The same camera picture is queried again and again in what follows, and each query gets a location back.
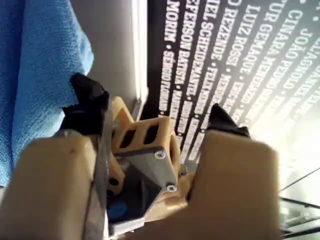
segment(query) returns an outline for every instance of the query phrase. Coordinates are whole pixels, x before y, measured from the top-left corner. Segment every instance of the screw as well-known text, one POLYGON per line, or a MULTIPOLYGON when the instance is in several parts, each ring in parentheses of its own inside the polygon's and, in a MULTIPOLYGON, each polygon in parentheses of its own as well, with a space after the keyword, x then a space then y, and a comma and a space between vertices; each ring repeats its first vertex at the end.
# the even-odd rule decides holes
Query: screw
POLYGON ((176 185, 169 183, 166 185, 166 190, 167 192, 174 193, 175 191, 177 191, 177 187, 176 185))
POLYGON ((154 156, 156 159, 164 159, 166 157, 166 153, 164 151, 156 151, 154 156))

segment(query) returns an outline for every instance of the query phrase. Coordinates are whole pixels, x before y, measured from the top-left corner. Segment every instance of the blue towel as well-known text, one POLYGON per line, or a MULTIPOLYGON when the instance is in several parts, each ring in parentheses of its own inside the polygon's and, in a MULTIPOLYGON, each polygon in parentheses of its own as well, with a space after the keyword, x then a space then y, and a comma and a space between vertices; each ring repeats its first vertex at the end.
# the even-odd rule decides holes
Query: blue towel
POLYGON ((69 0, 0 1, 0 186, 31 140, 59 129, 77 103, 70 77, 92 63, 69 0))

